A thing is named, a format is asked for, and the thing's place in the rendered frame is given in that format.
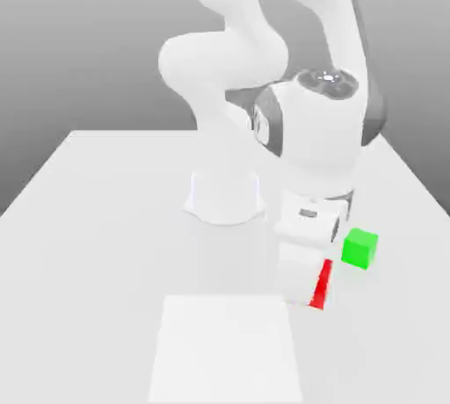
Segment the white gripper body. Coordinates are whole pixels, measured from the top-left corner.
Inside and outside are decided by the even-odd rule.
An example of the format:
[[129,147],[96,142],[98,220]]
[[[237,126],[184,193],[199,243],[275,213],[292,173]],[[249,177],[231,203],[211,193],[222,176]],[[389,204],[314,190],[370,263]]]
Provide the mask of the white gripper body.
[[286,302],[307,306],[323,267],[320,249],[282,242],[276,266],[276,291]]

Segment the small red cube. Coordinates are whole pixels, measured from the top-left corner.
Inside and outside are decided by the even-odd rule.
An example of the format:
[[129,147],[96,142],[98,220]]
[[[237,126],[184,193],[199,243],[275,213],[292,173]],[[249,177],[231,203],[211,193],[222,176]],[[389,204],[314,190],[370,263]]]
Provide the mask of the small red cube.
[[308,304],[310,307],[323,310],[328,292],[328,284],[330,280],[332,264],[333,261],[330,259],[323,260],[323,267],[317,279],[314,294],[312,296],[311,301]]

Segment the small green cube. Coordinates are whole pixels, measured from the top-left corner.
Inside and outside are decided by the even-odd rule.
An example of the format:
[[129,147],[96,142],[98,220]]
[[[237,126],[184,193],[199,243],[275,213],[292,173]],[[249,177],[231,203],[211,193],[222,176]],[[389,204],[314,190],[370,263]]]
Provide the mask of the small green cube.
[[374,259],[377,243],[377,234],[352,228],[344,239],[341,260],[367,270]]

